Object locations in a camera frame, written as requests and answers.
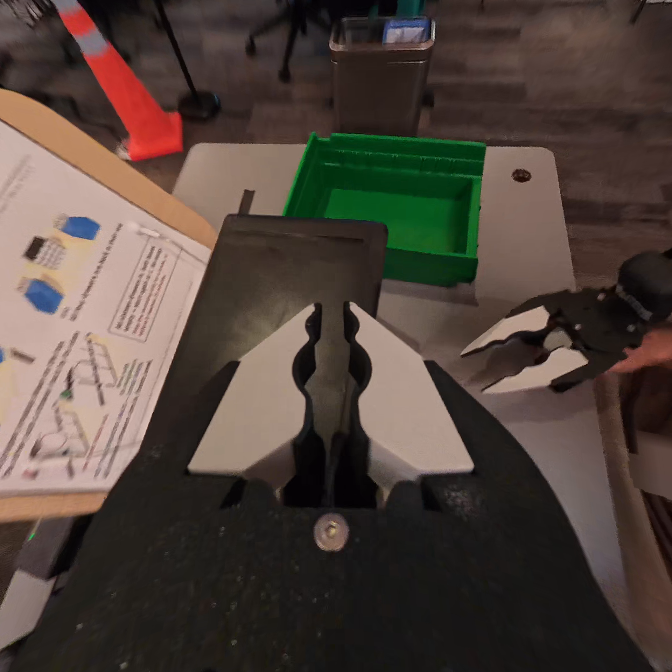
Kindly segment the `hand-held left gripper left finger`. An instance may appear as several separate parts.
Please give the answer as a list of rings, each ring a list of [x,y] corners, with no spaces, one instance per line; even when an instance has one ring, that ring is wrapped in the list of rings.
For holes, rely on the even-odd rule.
[[[284,503],[322,503],[326,450],[307,382],[316,371],[323,307],[309,304],[240,360],[189,464],[195,475],[259,480]]]

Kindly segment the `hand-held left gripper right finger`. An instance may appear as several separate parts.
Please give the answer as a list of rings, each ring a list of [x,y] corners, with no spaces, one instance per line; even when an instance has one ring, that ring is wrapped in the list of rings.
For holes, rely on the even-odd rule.
[[[352,385],[347,429],[332,444],[331,502],[375,507],[398,483],[470,474],[427,362],[354,302],[343,305],[343,331]]]

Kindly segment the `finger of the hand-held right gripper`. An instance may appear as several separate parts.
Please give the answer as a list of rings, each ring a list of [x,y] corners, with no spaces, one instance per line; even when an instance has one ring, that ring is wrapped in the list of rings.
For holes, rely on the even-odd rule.
[[[588,364],[582,350],[574,348],[567,332],[550,332],[542,343],[545,357],[515,375],[506,376],[483,388],[485,394],[502,394],[547,388],[556,379]]]
[[[534,335],[544,332],[548,326],[550,317],[550,313],[543,306],[525,310],[515,315],[508,315],[496,322],[464,348],[460,353],[460,357],[480,353],[492,346],[507,343],[513,338],[520,338],[522,335]]]

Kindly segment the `black drawer cabinet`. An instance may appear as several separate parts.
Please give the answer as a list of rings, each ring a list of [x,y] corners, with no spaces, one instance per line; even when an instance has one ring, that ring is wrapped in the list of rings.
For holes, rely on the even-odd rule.
[[[376,316],[388,229],[325,218],[226,217],[182,332],[141,452],[175,441],[229,362],[312,304],[322,306],[316,372],[308,382],[315,431],[329,447],[349,394],[343,305]]]

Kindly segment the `green plastic bin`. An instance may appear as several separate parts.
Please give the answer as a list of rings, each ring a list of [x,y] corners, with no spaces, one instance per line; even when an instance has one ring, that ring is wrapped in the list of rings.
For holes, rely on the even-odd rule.
[[[482,142],[312,133],[283,215],[382,223],[385,279],[471,284],[486,149]]]

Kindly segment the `person's right hand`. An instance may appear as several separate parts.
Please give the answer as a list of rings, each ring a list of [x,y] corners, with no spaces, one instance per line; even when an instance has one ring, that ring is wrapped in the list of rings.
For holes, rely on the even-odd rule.
[[[637,348],[625,348],[624,359],[609,369],[609,373],[629,374],[645,368],[671,369],[671,324],[660,325],[643,336]]]

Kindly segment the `printed instruction sheet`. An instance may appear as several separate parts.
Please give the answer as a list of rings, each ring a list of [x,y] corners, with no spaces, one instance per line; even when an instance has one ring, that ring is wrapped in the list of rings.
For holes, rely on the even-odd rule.
[[[1,122],[1,496],[107,492],[210,258]]]

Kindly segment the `brown cardboard box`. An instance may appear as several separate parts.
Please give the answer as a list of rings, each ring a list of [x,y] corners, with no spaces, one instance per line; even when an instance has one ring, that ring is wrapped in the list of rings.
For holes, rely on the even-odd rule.
[[[605,374],[594,384],[603,453],[624,567],[621,618],[655,671],[671,670],[671,574],[643,492],[630,475],[621,382]]]

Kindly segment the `black device green light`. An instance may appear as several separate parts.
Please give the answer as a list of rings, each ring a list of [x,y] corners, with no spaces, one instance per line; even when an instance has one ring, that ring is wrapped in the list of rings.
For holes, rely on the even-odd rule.
[[[17,569],[44,581],[69,571],[93,518],[89,514],[39,521],[21,548]]]

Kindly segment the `metal trash can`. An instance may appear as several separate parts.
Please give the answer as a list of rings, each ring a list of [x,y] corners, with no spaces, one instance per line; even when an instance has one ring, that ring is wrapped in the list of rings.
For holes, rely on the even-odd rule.
[[[382,44],[384,24],[391,18],[346,17],[332,30],[329,48],[335,132],[417,135],[435,44],[435,21],[429,18],[432,38],[422,44]]]

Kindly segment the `wooden board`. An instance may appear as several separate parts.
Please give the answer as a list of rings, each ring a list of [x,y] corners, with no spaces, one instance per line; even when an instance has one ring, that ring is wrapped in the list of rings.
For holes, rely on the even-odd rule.
[[[214,249],[218,234],[205,218],[49,107],[2,89],[1,120],[174,231]],[[102,492],[2,497],[1,524],[86,516],[98,511],[106,497]]]

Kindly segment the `blue white packet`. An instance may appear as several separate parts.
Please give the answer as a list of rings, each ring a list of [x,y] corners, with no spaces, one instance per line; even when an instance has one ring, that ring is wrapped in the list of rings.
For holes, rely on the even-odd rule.
[[[432,38],[432,25],[428,17],[388,19],[382,44],[422,44]]]

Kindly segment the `black stanchion pole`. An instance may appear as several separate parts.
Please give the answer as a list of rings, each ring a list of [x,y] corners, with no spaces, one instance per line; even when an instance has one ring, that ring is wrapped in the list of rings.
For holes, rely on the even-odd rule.
[[[169,40],[172,53],[178,63],[180,72],[187,86],[185,93],[178,101],[177,110],[185,120],[206,122],[215,118],[221,111],[221,101],[210,91],[197,89],[183,57],[173,27],[162,1],[153,1],[159,24]]]

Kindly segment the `orange traffic cone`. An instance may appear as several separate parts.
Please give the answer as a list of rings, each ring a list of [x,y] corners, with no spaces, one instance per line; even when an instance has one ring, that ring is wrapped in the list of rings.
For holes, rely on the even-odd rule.
[[[180,113],[161,108],[78,1],[53,4],[124,125],[127,137],[117,155],[137,162],[182,152]]]

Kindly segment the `black office chair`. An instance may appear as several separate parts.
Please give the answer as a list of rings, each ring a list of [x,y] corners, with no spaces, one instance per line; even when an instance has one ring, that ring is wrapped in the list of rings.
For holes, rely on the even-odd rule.
[[[309,23],[330,33],[333,21],[328,13],[326,1],[276,1],[275,3],[281,9],[248,34],[245,54],[248,57],[256,56],[256,39],[273,32],[280,26],[287,25],[288,36],[278,71],[278,79],[281,83],[289,83],[291,81],[290,61],[298,36],[307,35]]]

